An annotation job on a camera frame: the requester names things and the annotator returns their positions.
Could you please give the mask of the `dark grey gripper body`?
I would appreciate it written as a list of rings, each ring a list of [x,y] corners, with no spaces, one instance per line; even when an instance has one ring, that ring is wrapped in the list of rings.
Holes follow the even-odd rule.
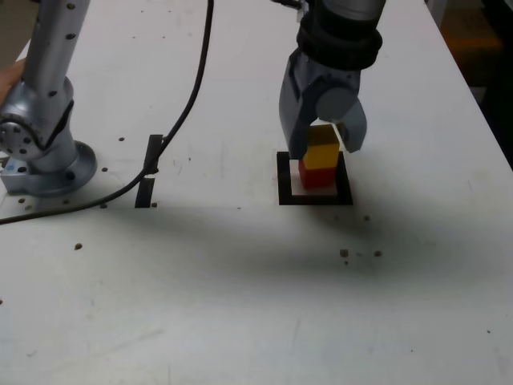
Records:
[[[329,86],[346,88],[351,94],[358,95],[361,84],[360,71],[343,71],[318,63],[302,51],[293,52],[293,90],[296,95],[315,82]]]

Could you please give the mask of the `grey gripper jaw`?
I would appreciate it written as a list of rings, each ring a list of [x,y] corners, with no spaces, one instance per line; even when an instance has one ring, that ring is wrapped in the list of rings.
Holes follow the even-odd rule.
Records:
[[[347,152],[354,153],[362,148],[367,119],[357,93],[348,88],[330,88],[318,99],[316,113],[319,120],[337,129]]]
[[[317,118],[318,79],[315,62],[301,51],[294,51],[287,62],[281,84],[279,116],[289,156],[303,158],[307,150],[308,130]]]

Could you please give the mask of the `person's hand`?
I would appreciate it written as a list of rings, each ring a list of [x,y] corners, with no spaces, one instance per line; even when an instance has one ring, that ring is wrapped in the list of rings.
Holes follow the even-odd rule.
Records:
[[[0,71],[0,104],[3,104],[10,89],[22,78],[25,61],[21,59]]]

